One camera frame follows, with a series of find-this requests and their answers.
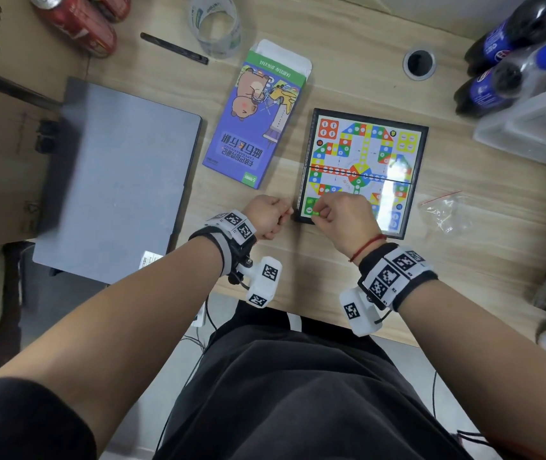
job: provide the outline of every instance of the forearm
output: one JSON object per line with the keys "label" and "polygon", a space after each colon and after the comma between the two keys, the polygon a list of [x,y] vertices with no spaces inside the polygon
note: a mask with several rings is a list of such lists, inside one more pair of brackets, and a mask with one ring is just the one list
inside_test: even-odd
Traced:
{"label": "forearm", "polygon": [[106,288],[0,369],[51,389],[90,426],[99,451],[149,386],[222,270],[197,237]]}
{"label": "forearm", "polygon": [[440,281],[399,313],[481,432],[546,457],[544,350]]}

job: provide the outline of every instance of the green corner square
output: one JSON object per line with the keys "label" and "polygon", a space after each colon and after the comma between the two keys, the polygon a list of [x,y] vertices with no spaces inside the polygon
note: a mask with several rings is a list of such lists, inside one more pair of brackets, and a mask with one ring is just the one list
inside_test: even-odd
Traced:
{"label": "green corner square", "polygon": [[250,174],[246,171],[246,173],[243,174],[243,180],[241,182],[253,188],[256,185],[257,180],[258,176],[254,176],[254,174]]}

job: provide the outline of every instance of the black pants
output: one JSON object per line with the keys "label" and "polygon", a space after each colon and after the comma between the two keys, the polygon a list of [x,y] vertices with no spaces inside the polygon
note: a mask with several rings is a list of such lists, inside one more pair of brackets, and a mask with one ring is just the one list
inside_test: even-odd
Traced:
{"label": "black pants", "polygon": [[[329,325],[322,321],[304,317],[300,317],[300,320],[302,332],[306,334],[311,334],[321,339],[330,340],[348,347],[354,347],[372,353],[394,365],[386,352],[384,352],[384,350],[368,335],[357,337],[351,330],[345,327]],[[273,326],[287,329],[288,331],[290,330],[290,320],[285,311],[270,308],[257,309],[244,301],[239,301],[234,316],[212,334],[209,345],[212,345],[216,340],[223,335],[228,334],[233,329],[247,325]]]}

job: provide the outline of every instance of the gray floor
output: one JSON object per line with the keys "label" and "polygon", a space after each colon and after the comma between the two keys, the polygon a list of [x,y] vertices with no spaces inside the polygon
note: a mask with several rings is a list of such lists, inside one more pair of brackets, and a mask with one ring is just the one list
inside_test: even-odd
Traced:
{"label": "gray floor", "polygon": [[[104,287],[101,283],[69,273],[50,277],[48,268],[31,262],[26,270],[27,300],[21,321],[23,347]],[[211,318],[218,326],[232,317],[236,306],[235,300],[218,294],[212,294],[209,303]],[[199,330],[200,340],[206,343],[212,332],[213,327],[207,321]],[[196,329],[191,327],[187,334],[196,337]],[[378,337],[374,339],[390,355],[431,410],[434,369],[422,350]],[[158,376],[127,414],[102,458],[152,457],[164,422],[200,355],[197,344],[190,341],[179,343]],[[441,379],[437,380],[435,398],[437,419],[448,431],[476,431]],[[468,443],[467,450],[479,460],[499,459],[494,451],[485,446]]]}

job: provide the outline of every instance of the red soda can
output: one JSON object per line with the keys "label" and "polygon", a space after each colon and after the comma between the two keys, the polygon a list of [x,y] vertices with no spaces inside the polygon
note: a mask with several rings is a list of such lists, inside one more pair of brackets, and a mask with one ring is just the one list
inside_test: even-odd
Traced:
{"label": "red soda can", "polygon": [[91,55],[106,58],[117,47],[116,30],[88,0],[30,0],[51,24],[78,42]]}
{"label": "red soda can", "polygon": [[121,22],[130,13],[130,0],[90,0],[109,22]]}

